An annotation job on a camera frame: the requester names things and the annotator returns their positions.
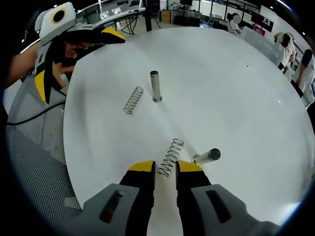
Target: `human hand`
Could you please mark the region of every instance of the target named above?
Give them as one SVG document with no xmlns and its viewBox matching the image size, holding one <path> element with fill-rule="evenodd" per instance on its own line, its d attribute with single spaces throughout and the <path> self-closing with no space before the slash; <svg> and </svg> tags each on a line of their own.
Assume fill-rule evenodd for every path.
<svg viewBox="0 0 315 236">
<path fill-rule="evenodd" d="M 75 43 L 75 44 L 71 44 L 71 43 L 66 43 L 65 42 L 65 58 L 72 58 L 72 59 L 76 59 L 78 54 L 74 49 L 88 49 L 89 46 L 83 44 L 83 43 Z M 72 72 L 74 70 L 75 65 L 72 66 L 63 66 L 61 64 L 61 66 L 59 67 L 59 71 L 61 74 L 64 74 L 66 72 Z"/>
</svg>

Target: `computer screen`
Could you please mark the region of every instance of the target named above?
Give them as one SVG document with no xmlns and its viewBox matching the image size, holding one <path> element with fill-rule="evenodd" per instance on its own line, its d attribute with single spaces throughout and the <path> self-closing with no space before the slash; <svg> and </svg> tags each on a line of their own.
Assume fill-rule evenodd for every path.
<svg viewBox="0 0 315 236">
<path fill-rule="evenodd" d="M 252 13 L 252 19 L 251 21 L 253 21 L 254 23 L 260 25 L 261 27 L 263 27 L 264 29 L 268 30 L 269 32 L 272 31 L 272 27 L 274 26 L 274 23 L 272 21 L 270 21 L 269 19 L 267 19 L 266 17 L 253 12 Z"/>
<path fill-rule="evenodd" d="M 189 6 L 191 6 L 192 5 L 192 0 L 181 0 L 181 4 L 182 5 L 189 5 Z"/>
</svg>

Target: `silver cylindrical pin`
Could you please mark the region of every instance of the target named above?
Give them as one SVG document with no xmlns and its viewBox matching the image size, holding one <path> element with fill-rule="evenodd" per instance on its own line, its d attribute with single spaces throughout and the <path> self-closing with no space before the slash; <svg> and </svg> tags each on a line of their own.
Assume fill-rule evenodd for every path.
<svg viewBox="0 0 315 236">
<path fill-rule="evenodd" d="M 150 72 L 151 84 L 153 90 L 153 101 L 160 102 L 162 100 L 161 92 L 159 90 L 159 77 L 156 70 Z"/>
<path fill-rule="evenodd" d="M 197 165 L 202 165 L 208 162 L 217 161 L 220 157 L 220 150 L 214 148 L 204 154 L 194 156 L 191 161 Z"/>
</svg>

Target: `person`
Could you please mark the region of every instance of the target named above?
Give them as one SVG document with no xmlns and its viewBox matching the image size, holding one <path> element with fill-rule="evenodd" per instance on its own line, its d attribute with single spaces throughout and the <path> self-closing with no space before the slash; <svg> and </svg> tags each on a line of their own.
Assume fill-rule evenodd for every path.
<svg viewBox="0 0 315 236">
<path fill-rule="evenodd" d="M 295 46 L 293 44 L 292 34 L 279 32 L 274 36 L 275 43 L 279 43 L 283 47 L 283 59 L 278 68 L 282 70 L 289 62 L 295 60 Z"/>
<path fill-rule="evenodd" d="M 297 67 L 291 84 L 297 91 L 300 97 L 302 97 L 310 89 L 311 84 L 315 77 L 315 57 L 314 52 L 311 49 L 307 49 L 304 52 L 302 60 Z"/>
<path fill-rule="evenodd" d="M 238 27 L 238 24 L 240 22 L 241 22 L 240 15 L 237 13 L 233 13 L 231 19 L 229 19 L 228 31 L 235 36 L 241 35 L 242 32 L 240 31 L 240 28 Z"/>
<path fill-rule="evenodd" d="M 40 41 L 26 49 L 24 52 L 15 55 L 12 58 L 12 63 L 9 69 L 7 79 L 5 81 L 5 87 L 8 88 L 19 80 L 26 72 L 34 68 L 35 61 L 37 58 L 37 52 L 41 47 Z M 76 59 L 78 56 L 74 49 L 82 48 L 88 49 L 88 46 L 83 43 L 67 44 L 65 43 L 65 58 Z M 62 66 L 60 73 L 64 74 L 66 72 L 71 72 L 74 70 L 73 66 Z"/>
</svg>

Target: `coil spring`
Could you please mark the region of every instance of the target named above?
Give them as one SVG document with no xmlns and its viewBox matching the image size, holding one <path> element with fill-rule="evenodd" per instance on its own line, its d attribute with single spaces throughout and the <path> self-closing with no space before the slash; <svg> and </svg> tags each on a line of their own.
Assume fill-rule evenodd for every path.
<svg viewBox="0 0 315 236">
<path fill-rule="evenodd" d="M 165 155 L 165 159 L 163 159 L 163 163 L 158 169 L 159 174 L 169 177 L 169 172 L 172 172 L 172 168 L 174 167 L 175 162 L 178 160 L 179 151 L 182 150 L 183 146 L 184 142 L 182 140 L 173 139 L 173 142 L 167 151 L 167 155 Z"/>
<path fill-rule="evenodd" d="M 127 114 L 133 113 L 133 110 L 135 109 L 137 103 L 139 102 L 142 93 L 143 93 L 143 88 L 141 87 L 135 88 L 131 97 L 129 98 L 128 102 L 126 103 L 124 107 L 124 112 L 126 112 Z"/>
</svg>

